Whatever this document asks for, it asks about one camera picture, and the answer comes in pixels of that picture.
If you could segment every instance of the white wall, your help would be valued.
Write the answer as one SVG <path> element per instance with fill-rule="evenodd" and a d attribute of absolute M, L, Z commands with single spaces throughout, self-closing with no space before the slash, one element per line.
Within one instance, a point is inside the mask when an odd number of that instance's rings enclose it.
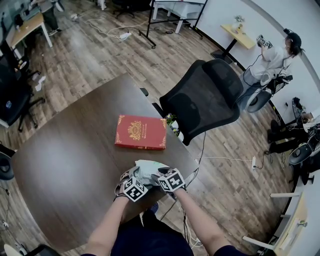
<path fill-rule="evenodd" d="M 302 229 L 299 237 L 294 242 L 289 252 L 290 256 L 314 256 L 320 249 L 320 170 L 310 174 L 311 177 L 313 175 L 313 184 L 309 182 L 304 186 L 299 181 L 298 186 L 295 188 L 295 192 L 303 191 L 304 193 L 308 225 Z M 286 213 L 291 214 L 295 205 L 295 200 L 292 199 Z"/>
<path fill-rule="evenodd" d="M 320 33 L 317 33 L 320 28 L 320 7 L 313 3 L 313 0 L 247 1 L 254 1 L 282 27 L 289 28 L 301 36 L 302 47 L 305 48 L 312 66 L 320 75 L 320 54 L 316 52 L 317 42 L 320 42 Z M 226 48 L 233 38 L 220 25 L 230 24 L 234 21 L 235 15 L 242 15 L 245 18 L 244 31 L 250 38 L 256 40 L 258 35 L 263 34 L 273 45 L 284 46 L 283 34 L 275 28 L 268 17 L 264 18 L 245 2 L 209 0 L 197 27 Z M 230 54 L 245 68 L 251 65 L 260 53 L 261 49 L 257 46 L 246 50 L 239 43 L 230 51 Z M 294 119 L 291 105 L 293 97 L 300 98 L 307 111 L 312 111 L 320 105 L 319 89 L 300 57 L 296 57 L 291 70 L 292 82 L 271 99 L 285 123 Z"/>

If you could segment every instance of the black stand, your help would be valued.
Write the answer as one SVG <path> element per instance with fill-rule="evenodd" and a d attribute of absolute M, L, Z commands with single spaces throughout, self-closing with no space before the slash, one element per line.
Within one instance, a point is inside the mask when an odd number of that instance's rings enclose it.
<path fill-rule="evenodd" d="M 232 42 L 229 44 L 229 46 L 224 50 L 215 50 L 211 52 L 210 54 L 215 57 L 216 59 L 224 60 L 226 63 L 231 64 L 232 60 L 227 56 L 232 47 L 236 44 L 237 39 L 233 39 Z"/>
<path fill-rule="evenodd" d="M 149 13 L 149 20 L 148 20 L 148 27 L 146 29 L 146 33 L 143 33 L 141 30 L 139 30 L 139 36 L 144 36 L 146 39 L 148 39 L 148 41 L 152 44 L 151 48 L 152 49 L 155 49 L 156 48 L 156 44 L 154 41 L 152 41 L 150 38 L 149 38 L 149 31 L 150 31 L 150 25 L 151 24 L 157 24 L 157 23 L 165 23 L 165 22 L 179 22 L 179 21 L 196 21 L 194 26 L 192 27 L 192 30 L 195 31 L 199 36 L 200 36 L 200 39 L 203 38 L 203 36 L 199 33 L 199 31 L 197 30 L 196 26 L 199 22 L 199 19 L 204 11 L 204 8 L 208 2 L 208 0 L 205 0 L 205 3 L 200 3 L 200 2 L 194 2 L 192 0 L 188 0 L 188 1 L 180 1 L 180 0 L 177 0 L 177 1 L 161 1 L 159 3 L 163 3 L 163 2 L 180 2 L 180 3 L 193 3 L 193 4 L 199 4 L 199 5 L 202 5 L 202 9 L 199 13 L 199 16 L 198 18 L 182 18 L 182 19 L 168 19 L 168 20 L 161 20 L 161 21 L 151 21 L 151 17 L 152 17 L 152 12 L 154 10 L 154 4 L 155 4 L 155 1 L 156 0 L 152 0 L 151 2 L 151 9 L 150 9 L 150 13 Z"/>

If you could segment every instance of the person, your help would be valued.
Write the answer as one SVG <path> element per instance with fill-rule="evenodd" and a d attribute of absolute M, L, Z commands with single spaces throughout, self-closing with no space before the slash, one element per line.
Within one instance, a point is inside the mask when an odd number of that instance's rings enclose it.
<path fill-rule="evenodd" d="M 308 130 L 317 124 L 320 124 L 320 107 L 310 113 L 301 114 L 303 126 L 286 127 L 284 130 L 279 130 L 276 120 L 271 121 L 271 129 L 267 131 L 267 140 L 270 144 L 269 153 L 282 153 L 289 150 L 294 150 L 302 142 L 308 141 Z M 278 143 L 283 139 L 292 140 Z"/>
<path fill-rule="evenodd" d="M 245 256 L 225 238 L 219 226 L 192 200 L 183 188 L 174 195 L 184 209 L 195 234 L 210 256 Z M 147 209 L 142 222 L 136 216 L 120 225 L 129 199 L 124 193 L 116 197 L 100 225 L 89 237 L 82 256 L 192 256 L 193 251 L 183 235 L 155 216 L 155 207 Z"/>
<path fill-rule="evenodd" d="M 243 92 L 238 98 L 240 110 L 246 108 L 247 101 L 252 93 L 261 87 L 260 81 L 266 70 L 281 69 L 282 67 L 287 69 L 293 62 L 294 57 L 302 54 L 302 41 L 296 33 L 288 33 L 284 44 L 284 48 L 280 46 L 267 48 L 261 45 L 261 55 L 258 56 L 252 66 L 240 75 L 239 78 L 243 86 Z"/>
<path fill-rule="evenodd" d="M 54 34 L 61 32 L 54 12 L 55 7 L 51 0 L 33 0 L 31 2 L 31 6 L 34 4 L 39 5 L 45 24 L 51 28 L 51 31 L 48 33 L 48 35 L 53 36 Z"/>

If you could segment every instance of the white cloth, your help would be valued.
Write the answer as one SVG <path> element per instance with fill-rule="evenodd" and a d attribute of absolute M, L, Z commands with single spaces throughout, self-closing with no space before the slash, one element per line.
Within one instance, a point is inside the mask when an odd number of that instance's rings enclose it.
<path fill-rule="evenodd" d="M 53 4 L 50 0 L 45 0 L 45 2 L 39 3 L 39 7 L 42 13 L 48 11 L 52 6 Z"/>
<path fill-rule="evenodd" d="M 309 122 L 303 124 L 303 128 L 306 132 L 308 132 L 309 128 L 320 124 L 320 107 L 318 107 L 315 111 L 312 111 L 311 114 L 313 118 Z"/>
<path fill-rule="evenodd" d="M 260 56 L 255 64 L 250 67 L 250 72 L 254 78 L 260 81 L 267 69 L 278 69 L 283 66 L 287 68 L 293 61 L 293 58 L 289 56 L 288 51 L 280 46 L 267 49 L 263 52 L 265 60 Z"/>

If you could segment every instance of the gold emblem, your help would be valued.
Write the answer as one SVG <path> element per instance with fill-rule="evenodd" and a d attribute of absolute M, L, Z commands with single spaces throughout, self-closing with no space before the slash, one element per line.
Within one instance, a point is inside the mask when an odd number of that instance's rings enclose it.
<path fill-rule="evenodd" d="M 167 120 L 166 119 L 160 119 L 163 123 L 163 127 L 164 129 L 166 129 L 166 126 L 167 126 Z"/>
<path fill-rule="evenodd" d="M 160 147 L 165 147 L 166 146 L 166 136 L 163 137 L 162 143 L 159 146 Z"/>
<path fill-rule="evenodd" d="M 128 133 L 130 134 L 130 138 L 133 138 L 135 141 L 139 141 L 141 137 L 141 122 L 132 122 L 131 126 L 128 128 Z"/>
<path fill-rule="evenodd" d="M 116 143 L 122 143 L 122 141 L 120 140 L 120 136 L 119 136 L 118 132 L 116 133 L 116 136 L 115 136 L 115 142 Z"/>
<path fill-rule="evenodd" d="M 119 119 L 118 119 L 118 125 L 120 125 L 122 118 L 124 118 L 124 115 L 119 115 Z"/>

